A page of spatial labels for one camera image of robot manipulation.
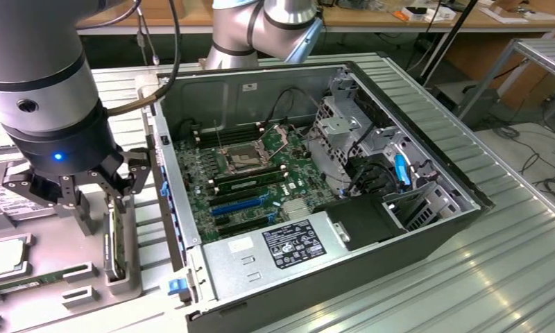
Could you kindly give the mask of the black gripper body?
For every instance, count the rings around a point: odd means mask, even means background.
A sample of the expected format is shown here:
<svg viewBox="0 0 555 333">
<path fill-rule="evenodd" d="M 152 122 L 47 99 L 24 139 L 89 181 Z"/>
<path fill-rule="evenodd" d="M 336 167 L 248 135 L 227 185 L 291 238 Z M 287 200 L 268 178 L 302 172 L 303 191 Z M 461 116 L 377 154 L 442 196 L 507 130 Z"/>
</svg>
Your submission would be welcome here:
<svg viewBox="0 0 555 333">
<path fill-rule="evenodd" d="M 73 176 L 77 189 L 80 185 L 95 184 L 89 170 L 121 150 L 101 103 L 96 103 L 84 120 L 61 130 L 32 133 L 9 126 L 4 129 L 28 161 L 27 168 L 44 175 Z"/>
</svg>

